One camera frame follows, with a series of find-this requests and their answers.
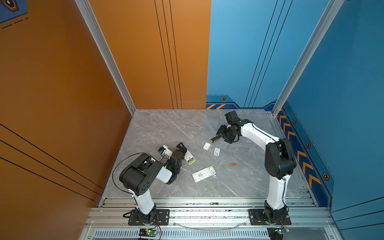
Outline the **black yellow screwdriver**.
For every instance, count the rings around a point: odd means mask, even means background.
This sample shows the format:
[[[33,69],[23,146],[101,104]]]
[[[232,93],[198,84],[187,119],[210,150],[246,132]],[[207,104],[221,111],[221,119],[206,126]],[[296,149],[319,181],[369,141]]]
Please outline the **black yellow screwdriver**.
[[[216,141],[219,140],[221,137],[222,137],[221,135],[217,135],[217,136],[213,137],[213,138],[211,139],[211,143],[216,142]]]

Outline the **white battery cover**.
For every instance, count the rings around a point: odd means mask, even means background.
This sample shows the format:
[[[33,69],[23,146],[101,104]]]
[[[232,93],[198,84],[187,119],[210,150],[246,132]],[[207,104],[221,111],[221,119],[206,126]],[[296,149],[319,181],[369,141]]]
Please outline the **white battery cover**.
[[[214,149],[214,156],[219,156],[220,155],[220,149],[219,148],[215,148]]]
[[[210,146],[211,146],[210,143],[205,143],[204,146],[203,146],[203,149],[204,149],[205,151],[208,151],[209,148],[210,148]]]

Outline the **white TCL remote control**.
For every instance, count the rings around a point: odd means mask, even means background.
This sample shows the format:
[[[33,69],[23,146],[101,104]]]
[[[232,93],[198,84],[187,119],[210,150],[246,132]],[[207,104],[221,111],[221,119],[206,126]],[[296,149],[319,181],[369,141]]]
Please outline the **white TCL remote control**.
[[[193,173],[192,176],[193,176],[193,179],[194,179],[195,183],[198,183],[198,182],[200,182],[202,180],[205,180],[205,179],[207,179],[209,177],[214,176],[215,174],[216,174],[216,171],[215,171],[214,167],[213,166],[209,166],[207,168],[204,168],[204,169],[202,169],[200,171],[197,171],[197,172]]]

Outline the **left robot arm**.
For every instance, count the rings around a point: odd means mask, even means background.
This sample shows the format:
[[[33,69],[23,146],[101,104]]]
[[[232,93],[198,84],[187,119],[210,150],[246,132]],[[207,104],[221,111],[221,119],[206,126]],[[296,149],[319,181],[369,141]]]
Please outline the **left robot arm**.
[[[157,207],[149,190],[154,180],[170,185],[180,174],[183,161],[190,164],[196,160],[183,143],[179,143],[174,151],[163,145],[158,152],[166,160],[164,164],[148,153],[140,153],[119,176],[119,181],[136,203],[134,216],[146,225],[157,223]]]

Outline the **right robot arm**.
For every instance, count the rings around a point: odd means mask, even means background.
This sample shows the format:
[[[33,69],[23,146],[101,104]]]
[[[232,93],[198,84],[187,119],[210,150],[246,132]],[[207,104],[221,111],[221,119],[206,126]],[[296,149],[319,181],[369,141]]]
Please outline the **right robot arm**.
[[[266,224],[290,225],[289,207],[286,204],[288,182],[297,166],[292,143],[288,138],[275,137],[248,119],[240,119],[235,111],[225,114],[227,125],[220,126],[217,135],[232,144],[243,136],[265,151],[265,168],[270,175],[269,193],[264,210],[254,220]]]

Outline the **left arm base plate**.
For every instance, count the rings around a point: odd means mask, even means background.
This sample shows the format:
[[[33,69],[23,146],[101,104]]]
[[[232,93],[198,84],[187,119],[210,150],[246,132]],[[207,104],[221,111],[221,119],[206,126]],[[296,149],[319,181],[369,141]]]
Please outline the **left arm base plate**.
[[[167,226],[170,220],[169,209],[154,209],[148,215],[144,215],[138,209],[133,209],[129,214],[129,226],[160,225]]]

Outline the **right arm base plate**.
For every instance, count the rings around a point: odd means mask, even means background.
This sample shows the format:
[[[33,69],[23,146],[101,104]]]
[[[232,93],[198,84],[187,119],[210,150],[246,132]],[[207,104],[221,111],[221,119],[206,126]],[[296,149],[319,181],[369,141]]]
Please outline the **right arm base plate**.
[[[277,226],[281,224],[290,226],[292,224],[286,208],[276,211],[269,209],[249,209],[248,214],[252,226]]]

